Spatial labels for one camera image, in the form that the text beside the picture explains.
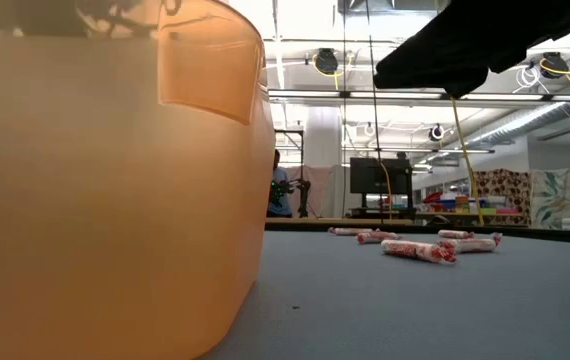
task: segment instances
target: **white wall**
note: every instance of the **white wall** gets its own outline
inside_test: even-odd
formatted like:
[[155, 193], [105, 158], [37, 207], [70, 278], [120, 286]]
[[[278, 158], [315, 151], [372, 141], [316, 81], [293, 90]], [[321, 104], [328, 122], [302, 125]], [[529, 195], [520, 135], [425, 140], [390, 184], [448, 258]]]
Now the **white wall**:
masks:
[[[530, 169], [527, 137], [521, 136], [514, 140], [512, 145], [498, 145], [494, 147], [494, 154], [470, 155], [470, 162], [474, 171], [489, 171], [494, 169], [507, 169], [517, 172], [526, 172]], [[436, 184], [467, 178], [467, 164], [461, 158], [460, 166], [434, 167], [433, 174], [414, 176], [412, 186], [414, 190], [422, 189]]]
[[529, 163], [535, 170], [570, 168], [570, 144], [547, 144], [530, 140]]

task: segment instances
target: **gray table surface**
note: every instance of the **gray table surface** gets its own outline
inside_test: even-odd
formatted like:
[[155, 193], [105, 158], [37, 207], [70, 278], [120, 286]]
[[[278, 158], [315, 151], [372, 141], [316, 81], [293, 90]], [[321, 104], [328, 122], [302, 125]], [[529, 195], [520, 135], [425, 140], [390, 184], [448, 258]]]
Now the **gray table surface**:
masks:
[[202, 359], [569, 360], [570, 244], [506, 237], [448, 266], [268, 232], [254, 287]]

